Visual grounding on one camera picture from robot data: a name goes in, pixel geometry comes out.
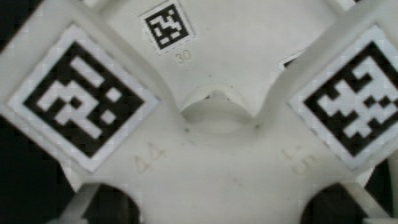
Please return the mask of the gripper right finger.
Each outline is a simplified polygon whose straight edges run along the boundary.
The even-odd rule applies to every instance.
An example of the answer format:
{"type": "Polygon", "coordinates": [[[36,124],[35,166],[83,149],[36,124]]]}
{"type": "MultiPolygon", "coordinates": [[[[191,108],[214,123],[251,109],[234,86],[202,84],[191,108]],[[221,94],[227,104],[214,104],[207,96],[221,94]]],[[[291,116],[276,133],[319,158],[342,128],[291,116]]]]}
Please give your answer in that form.
{"type": "Polygon", "coordinates": [[[367,224],[392,219],[390,187],[335,183],[310,198],[299,224],[367,224]]]}

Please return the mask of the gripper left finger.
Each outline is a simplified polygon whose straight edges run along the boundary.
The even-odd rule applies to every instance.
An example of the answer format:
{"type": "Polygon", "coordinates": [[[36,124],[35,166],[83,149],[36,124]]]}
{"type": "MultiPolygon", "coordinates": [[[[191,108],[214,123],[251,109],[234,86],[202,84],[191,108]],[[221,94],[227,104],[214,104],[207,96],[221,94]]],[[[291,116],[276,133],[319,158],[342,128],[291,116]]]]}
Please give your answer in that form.
{"type": "Polygon", "coordinates": [[[60,216],[47,224],[139,224],[134,201],[109,185],[83,184],[60,216]]]}

